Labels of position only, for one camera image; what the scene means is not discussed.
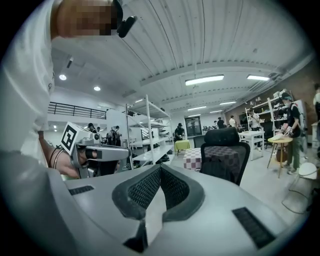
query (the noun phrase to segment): glass door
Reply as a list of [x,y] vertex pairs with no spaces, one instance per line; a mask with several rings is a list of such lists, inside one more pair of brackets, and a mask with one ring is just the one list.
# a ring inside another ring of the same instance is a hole
[[185,120],[186,132],[188,134],[188,137],[202,135],[199,116],[188,117],[188,118],[185,118],[184,120]]

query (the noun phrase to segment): bag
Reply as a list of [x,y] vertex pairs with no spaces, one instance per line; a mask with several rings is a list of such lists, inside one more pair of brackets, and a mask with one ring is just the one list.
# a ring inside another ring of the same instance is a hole
[[218,159],[210,159],[202,164],[200,173],[235,183],[235,177],[226,165]]

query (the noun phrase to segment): floor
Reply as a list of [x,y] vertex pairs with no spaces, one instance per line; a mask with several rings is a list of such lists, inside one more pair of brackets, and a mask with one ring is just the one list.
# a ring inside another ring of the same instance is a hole
[[[191,148],[193,148],[193,141],[190,140],[190,143]],[[297,175],[289,175],[286,169],[282,169],[280,178],[278,178],[279,164],[276,162],[271,162],[267,169],[271,150],[272,148],[269,146],[264,151],[263,157],[261,157],[261,152],[254,150],[254,160],[251,161],[249,159],[240,187],[273,209],[290,226],[301,216],[301,214],[294,212],[303,212],[308,206],[308,201],[298,193],[289,192],[289,187],[294,183]],[[315,164],[314,155],[315,152],[308,149],[308,160],[301,157],[301,161]],[[182,151],[179,156],[175,155],[171,164],[183,168],[183,158],[184,152]],[[309,195],[312,189],[312,182],[300,178],[293,187],[295,190]],[[162,214],[165,211],[165,197],[160,188],[146,211],[146,229],[149,243],[155,239],[157,233],[161,230]]]

